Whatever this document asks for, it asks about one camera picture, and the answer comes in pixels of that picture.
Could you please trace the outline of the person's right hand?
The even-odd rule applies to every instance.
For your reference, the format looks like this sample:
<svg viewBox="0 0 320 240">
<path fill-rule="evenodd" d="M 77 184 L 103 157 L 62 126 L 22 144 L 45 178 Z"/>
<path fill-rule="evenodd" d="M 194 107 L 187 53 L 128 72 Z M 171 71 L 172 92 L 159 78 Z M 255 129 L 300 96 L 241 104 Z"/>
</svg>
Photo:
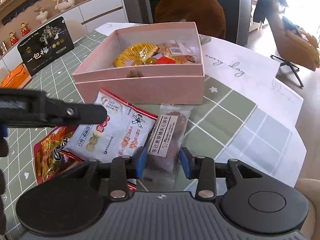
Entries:
<svg viewBox="0 0 320 240">
<path fill-rule="evenodd" d="M 320 181 L 298 179 L 295 189 L 304 194 L 309 202 L 309 212 L 301 228 L 301 233 L 309 239 L 320 240 Z"/>
</svg>

